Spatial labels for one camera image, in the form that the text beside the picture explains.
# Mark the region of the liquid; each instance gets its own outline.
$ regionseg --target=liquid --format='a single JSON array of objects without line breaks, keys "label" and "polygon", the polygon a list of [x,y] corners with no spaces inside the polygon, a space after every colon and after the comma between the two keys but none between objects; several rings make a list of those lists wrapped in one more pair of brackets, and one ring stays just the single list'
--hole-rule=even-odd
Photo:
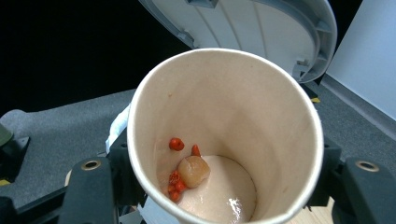
[{"label": "liquid", "polygon": [[179,206],[204,219],[221,223],[248,222],[256,207],[256,189],[239,163],[206,156],[210,176],[196,189],[183,193]]}]

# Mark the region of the black background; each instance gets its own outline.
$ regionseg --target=black background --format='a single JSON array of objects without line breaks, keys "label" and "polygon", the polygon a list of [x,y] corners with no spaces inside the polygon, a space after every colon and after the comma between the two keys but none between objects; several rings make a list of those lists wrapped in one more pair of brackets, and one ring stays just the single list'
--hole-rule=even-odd
[{"label": "black background", "polygon": [[[338,43],[361,0],[332,0]],[[137,0],[0,1],[0,117],[134,89],[189,50]]]}]

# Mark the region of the white wall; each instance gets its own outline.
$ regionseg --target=white wall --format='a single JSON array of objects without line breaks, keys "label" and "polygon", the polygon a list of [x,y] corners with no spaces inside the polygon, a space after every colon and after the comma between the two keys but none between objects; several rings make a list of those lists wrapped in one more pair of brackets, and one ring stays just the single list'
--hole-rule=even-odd
[{"label": "white wall", "polygon": [[396,120],[396,0],[363,0],[327,74]]}]

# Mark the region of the paper cup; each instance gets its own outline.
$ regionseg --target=paper cup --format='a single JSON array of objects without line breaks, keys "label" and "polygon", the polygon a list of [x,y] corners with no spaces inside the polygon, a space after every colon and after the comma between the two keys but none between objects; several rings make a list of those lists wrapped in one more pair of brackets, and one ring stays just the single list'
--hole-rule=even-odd
[{"label": "paper cup", "polygon": [[[213,197],[186,210],[168,199],[168,176],[190,155],[192,144],[204,158],[230,159],[251,177],[253,213],[235,222],[291,219],[313,192],[323,156],[318,113],[299,84],[264,58],[232,49],[191,50],[152,69],[134,94],[127,133],[141,186],[181,223],[221,222],[212,217],[222,217],[229,206]],[[186,148],[169,149],[172,137]],[[218,178],[225,189],[232,181],[232,176]],[[210,183],[215,180],[203,185],[210,189]],[[200,213],[213,204],[218,209]]]}]

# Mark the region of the white lid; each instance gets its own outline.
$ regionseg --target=white lid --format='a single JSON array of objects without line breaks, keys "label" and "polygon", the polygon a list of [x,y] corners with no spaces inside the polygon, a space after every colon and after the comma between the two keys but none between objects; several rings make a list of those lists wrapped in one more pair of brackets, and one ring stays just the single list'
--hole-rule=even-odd
[{"label": "white lid", "polygon": [[276,63],[298,82],[322,76],[337,28],[326,0],[139,0],[192,49],[240,49]]}]

